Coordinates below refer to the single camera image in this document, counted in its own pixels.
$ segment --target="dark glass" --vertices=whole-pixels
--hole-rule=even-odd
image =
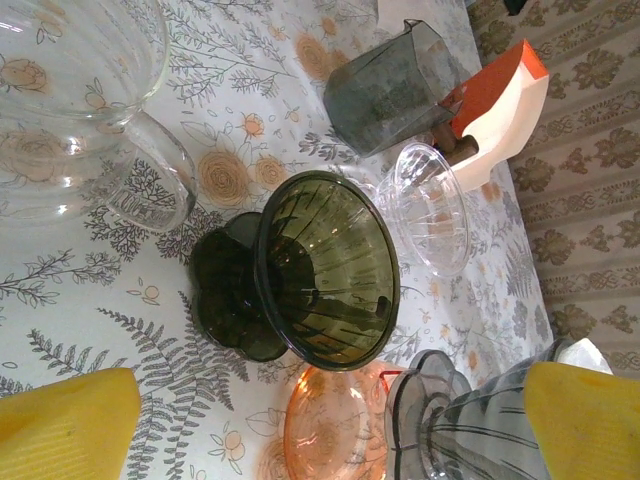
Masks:
[[[193,254],[196,311],[222,345],[267,361],[291,348],[311,365],[373,360],[395,326],[400,274],[389,232],[355,185],[328,172],[284,182]]]
[[[338,137],[367,157],[451,120],[460,101],[439,102],[459,84],[442,38],[406,20],[400,36],[333,71],[324,105]]]
[[[556,361],[571,343],[556,340],[477,390],[444,352],[416,355],[387,399],[386,478],[550,479],[525,415],[524,382],[534,363]]]

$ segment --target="green glass goblet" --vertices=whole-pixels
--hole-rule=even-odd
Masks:
[[[357,369],[396,323],[391,236],[367,196],[333,173],[288,179],[262,214],[205,235],[191,265],[205,333],[255,361],[291,349],[321,369]]]

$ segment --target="clear glass pitcher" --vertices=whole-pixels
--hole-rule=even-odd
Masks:
[[[100,205],[155,231],[187,218],[193,162],[142,111],[168,57],[156,0],[2,0],[0,225]],[[136,161],[154,167],[150,188],[129,178]]]

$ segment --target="clear glass bowl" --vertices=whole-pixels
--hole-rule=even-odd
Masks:
[[[456,275],[466,266],[470,235],[464,197],[435,148],[407,145],[377,186],[373,202],[401,263],[426,263],[439,276]]]

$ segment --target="table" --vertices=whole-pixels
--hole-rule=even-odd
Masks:
[[[463,3],[425,0],[423,16],[475,72]],[[198,165],[195,211],[159,236],[104,212],[24,237],[0,232],[0,397],[134,368],[142,414],[122,478],[286,478],[279,439],[305,366],[291,354],[246,362],[200,336],[188,255],[206,231],[259,210],[284,178],[359,162],[330,130],[323,83],[388,34],[376,30],[372,0],[169,0],[164,8],[171,74],[147,110]],[[381,169],[383,157],[368,167]],[[507,165],[467,202],[468,266],[437,279],[402,265],[398,327],[381,356],[407,365],[422,349],[442,349],[478,385],[541,351],[551,332]]]

